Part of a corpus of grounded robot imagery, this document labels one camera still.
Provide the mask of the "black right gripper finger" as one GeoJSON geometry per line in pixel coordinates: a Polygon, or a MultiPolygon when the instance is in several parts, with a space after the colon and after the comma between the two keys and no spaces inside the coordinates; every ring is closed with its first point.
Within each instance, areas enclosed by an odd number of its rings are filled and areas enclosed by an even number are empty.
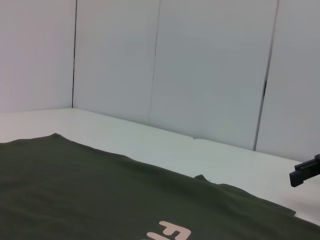
{"type": "Polygon", "coordinates": [[[314,159],[300,163],[294,166],[294,171],[289,174],[290,185],[297,187],[305,180],[313,178],[320,174],[320,155],[314,156],[314,159]]]}

